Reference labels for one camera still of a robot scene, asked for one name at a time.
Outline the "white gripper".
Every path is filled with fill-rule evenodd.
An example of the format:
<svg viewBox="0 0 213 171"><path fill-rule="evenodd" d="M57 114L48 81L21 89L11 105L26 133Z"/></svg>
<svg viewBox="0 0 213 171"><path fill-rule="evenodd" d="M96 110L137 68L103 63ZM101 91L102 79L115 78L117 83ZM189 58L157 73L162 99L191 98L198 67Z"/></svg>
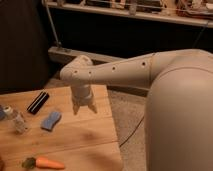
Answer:
<svg viewBox="0 0 213 171"><path fill-rule="evenodd" d="M94 113L97 113L97 108L93 103L93 92L89 84L77 85L71 87L72 100L73 100L73 112L74 115L78 114L80 106L88 105L89 109Z"/></svg>

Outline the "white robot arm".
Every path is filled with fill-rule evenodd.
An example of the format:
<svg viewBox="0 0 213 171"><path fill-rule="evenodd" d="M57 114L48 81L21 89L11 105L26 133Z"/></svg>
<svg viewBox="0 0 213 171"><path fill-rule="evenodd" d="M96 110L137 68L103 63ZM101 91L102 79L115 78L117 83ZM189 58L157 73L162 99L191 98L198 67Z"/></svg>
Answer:
<svg viewBox="0 0 213 171"><path fill-rule="evenodd" d="M213 53L173 50L101 65L80 55L60 78L76 107L93 102L92 84L147 89L147 171L213 171Z"/></svg>

